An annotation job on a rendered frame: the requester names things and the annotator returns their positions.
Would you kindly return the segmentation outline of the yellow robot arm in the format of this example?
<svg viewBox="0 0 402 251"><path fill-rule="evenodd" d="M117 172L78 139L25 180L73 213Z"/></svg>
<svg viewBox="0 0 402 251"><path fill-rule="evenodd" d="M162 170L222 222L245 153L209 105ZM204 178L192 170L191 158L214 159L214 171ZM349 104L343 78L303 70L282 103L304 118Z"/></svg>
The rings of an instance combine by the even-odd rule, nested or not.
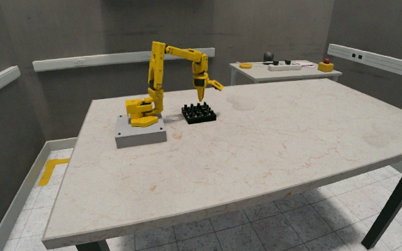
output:
<svg viewBox="0 0 402 251"><path fill-rule="evenodd" d="M181 50L176 47L171 47L165 43L153 42L151 51L151 60L149 64L149 79L148 79L148 98L127 100L128 114L131 116L132 127L144 127L158 123L156 114L163 111L163 59L164 54L171 54L193 61L193 73L202 75L207 70L207 55L192 49ZM155 58L156 55L156 58ZM155 79L154 79L155 71ZM154 102L154 108L152 105ZM147 116L147 117L144 117Z"/></svg>

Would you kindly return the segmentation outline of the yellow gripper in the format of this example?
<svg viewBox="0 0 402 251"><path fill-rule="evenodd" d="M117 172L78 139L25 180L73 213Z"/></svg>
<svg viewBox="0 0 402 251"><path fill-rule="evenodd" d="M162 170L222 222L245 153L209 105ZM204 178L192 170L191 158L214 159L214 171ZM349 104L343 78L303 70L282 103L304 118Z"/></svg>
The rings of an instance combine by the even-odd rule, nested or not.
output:
<svg viewBox="0 0 402 251"><path fill-rule="evenodd" d="M198 99L202 102L204 98L204 90L207 84L211 84L216 90L222 91L223 86L219 84L217 81L209 81L208 74L204 73L202 75L195 74L193 75L193 86L197 89Z"/></svg>

